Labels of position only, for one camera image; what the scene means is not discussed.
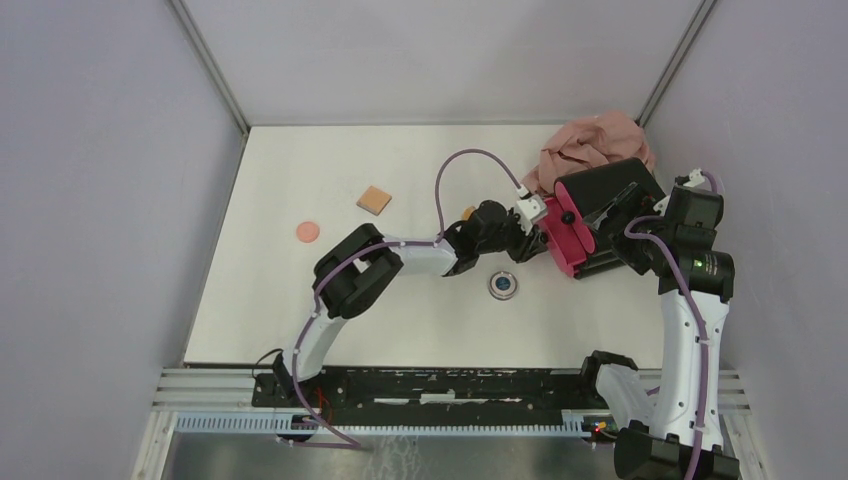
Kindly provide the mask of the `pink top drawer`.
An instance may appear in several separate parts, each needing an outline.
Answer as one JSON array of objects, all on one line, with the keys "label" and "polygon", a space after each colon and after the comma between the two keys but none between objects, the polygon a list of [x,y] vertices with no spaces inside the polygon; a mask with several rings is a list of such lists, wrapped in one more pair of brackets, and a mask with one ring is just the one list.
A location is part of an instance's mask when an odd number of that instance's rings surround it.
[{"label": "pink top drawer", "polygon": [[572,199],[566,186],[557,181],[554,187],[555,198],[562,210],[560,223],[565,234],[565,247],[568,258],[576,258],[578,251],[583,257],[596,252],[596,242],[589,228],[584,224],[583,217]]}]

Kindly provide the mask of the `orange teardrop sponge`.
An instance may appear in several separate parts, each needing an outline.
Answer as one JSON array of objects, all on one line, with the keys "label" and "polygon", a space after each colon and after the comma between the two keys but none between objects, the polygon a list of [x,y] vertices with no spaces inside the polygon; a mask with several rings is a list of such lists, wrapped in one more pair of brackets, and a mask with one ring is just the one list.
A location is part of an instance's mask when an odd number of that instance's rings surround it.
[{"label": "orange teardrop sponge", "polygon": [[470,206],[470,207],[466,208],[464,210],[463,214],[462,214],[461,219],[463,221],[467,221],[471,217],[471,215],[475,212],[475,210],[476,210],[476,208],[474,206]]}]

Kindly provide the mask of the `black drawer organizer case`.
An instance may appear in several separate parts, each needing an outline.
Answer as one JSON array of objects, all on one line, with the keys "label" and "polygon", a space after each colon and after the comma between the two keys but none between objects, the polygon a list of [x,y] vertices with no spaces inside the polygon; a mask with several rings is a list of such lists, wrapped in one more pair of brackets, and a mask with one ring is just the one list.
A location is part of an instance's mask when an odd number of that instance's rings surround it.
[{"label": "black drawer organizer case", "polygon": [[601,213],[626,192],[635,192],[642,198],[635,211],[627,215],[628,219],[651,215],[653,206],[665,197],[654,176],[635,158],[562,176],[555,180],[554,187],[557,181],[566,186],[596,242],[596,252],[580,268],[579,279],[623,265],[613,252],[610,235],[591,225]]}]

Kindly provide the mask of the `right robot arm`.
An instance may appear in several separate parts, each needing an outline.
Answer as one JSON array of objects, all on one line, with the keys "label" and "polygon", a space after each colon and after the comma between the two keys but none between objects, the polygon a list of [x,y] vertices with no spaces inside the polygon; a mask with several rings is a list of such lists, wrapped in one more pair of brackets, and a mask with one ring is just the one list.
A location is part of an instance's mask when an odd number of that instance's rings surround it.
[{"label": "right robot arm", "polygon": [[677,185],[663,212],[657,204],[632,182],[586,222],[624,264],[657,277],[664,326],[658,390],[650,394],[623,359],[596,352],[597,369],[579,378],[578,396],[613,414],[618,478],[738,479],[718,407],[720,346],[736,276],[733,257],[714,248],[724,198]]}]

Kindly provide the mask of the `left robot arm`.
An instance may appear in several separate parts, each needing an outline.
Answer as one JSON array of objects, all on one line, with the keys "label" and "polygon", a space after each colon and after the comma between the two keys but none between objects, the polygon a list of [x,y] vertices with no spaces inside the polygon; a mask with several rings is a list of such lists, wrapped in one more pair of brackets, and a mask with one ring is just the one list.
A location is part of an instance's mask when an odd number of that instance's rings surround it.
[{"label": "left robot arm", "polygon": [[309,317],[272,367],[279,397],[294,407],[312,399],[313,378],[343,326],[372,307],[397,277],[453,277],[495,253],[525,263],[547,249],[539,225],[546,214],[542,198],[532,195],[511,209],[486,200],[434,239],[386,236],[372,223],[357,227],[314,266]]}]

